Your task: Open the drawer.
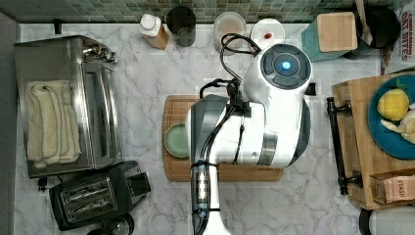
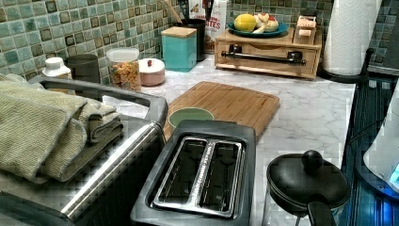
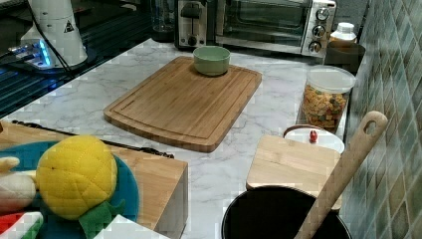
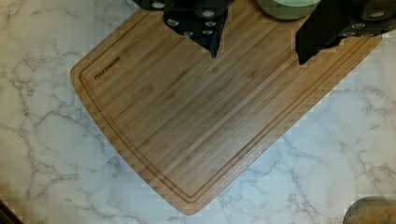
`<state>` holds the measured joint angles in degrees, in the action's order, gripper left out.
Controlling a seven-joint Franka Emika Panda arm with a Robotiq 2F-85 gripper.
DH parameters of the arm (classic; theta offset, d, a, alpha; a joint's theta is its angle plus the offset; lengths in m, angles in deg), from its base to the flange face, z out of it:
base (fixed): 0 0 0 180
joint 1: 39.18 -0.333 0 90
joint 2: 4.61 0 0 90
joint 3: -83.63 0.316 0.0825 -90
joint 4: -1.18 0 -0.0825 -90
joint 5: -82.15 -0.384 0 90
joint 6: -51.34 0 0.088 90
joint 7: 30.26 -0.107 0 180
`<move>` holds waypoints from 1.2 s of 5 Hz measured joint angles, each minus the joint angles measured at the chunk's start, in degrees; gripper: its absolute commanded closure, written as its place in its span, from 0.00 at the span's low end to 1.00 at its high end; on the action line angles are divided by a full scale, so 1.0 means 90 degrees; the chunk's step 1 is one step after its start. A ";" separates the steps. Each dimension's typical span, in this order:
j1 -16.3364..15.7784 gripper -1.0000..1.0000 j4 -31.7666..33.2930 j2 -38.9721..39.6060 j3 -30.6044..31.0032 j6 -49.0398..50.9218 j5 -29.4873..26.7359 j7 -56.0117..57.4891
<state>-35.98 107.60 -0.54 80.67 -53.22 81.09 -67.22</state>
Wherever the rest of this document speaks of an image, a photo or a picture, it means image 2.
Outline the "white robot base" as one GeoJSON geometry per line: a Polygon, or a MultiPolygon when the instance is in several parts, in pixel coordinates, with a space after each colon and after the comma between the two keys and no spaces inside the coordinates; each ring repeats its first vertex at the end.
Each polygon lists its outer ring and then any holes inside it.
{"type": "Polygon", "coordinates": [[[371,146],[359,160],[360,176],[377,192],[398,201],[399,100],[395,85],[387,116],[371,146]]]}

